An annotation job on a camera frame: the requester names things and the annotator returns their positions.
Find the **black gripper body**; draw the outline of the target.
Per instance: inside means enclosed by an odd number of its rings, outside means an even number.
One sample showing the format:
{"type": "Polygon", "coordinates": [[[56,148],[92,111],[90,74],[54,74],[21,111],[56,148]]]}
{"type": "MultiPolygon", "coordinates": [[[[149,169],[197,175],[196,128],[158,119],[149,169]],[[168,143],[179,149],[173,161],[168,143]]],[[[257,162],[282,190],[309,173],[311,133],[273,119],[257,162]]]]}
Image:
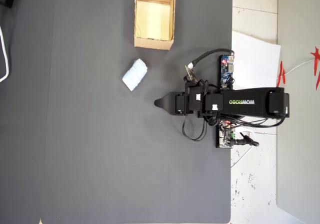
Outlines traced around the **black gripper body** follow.
{"type": "Polygon", "coordinates": [[[186,81],[184,86],[184,92],[175,95],[175,113],[186,116],[200,112],[204,95],[203,86],[191,81],[186,81]]]}

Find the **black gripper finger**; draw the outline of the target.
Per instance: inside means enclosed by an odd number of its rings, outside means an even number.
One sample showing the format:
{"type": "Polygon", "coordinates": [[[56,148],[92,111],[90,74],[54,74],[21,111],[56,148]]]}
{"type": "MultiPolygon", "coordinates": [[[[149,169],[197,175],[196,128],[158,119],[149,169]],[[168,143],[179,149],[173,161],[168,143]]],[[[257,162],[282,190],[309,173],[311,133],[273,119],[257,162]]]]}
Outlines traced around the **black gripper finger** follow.
{"type": "Polygon", "coordinates": [[[163,98],[154,101],[154,105],[158,108],[163,109],[171,115],[176,114],[176,93],[170,92],[163,98]]]}

